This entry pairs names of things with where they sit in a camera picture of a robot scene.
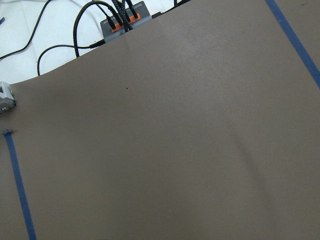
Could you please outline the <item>aluminium frame post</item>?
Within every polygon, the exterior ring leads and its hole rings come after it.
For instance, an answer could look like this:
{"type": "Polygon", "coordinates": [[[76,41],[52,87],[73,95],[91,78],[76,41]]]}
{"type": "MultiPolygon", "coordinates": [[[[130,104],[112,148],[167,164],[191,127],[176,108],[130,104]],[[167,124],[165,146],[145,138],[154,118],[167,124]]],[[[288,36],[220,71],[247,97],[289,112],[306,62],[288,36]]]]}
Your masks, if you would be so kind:
{"type": "Polygon", "coordinates": [[[0,82],[0,113],[9,111],[16,107],[16,100],[14,98],[11,86],[4,81],[0,82]]]}

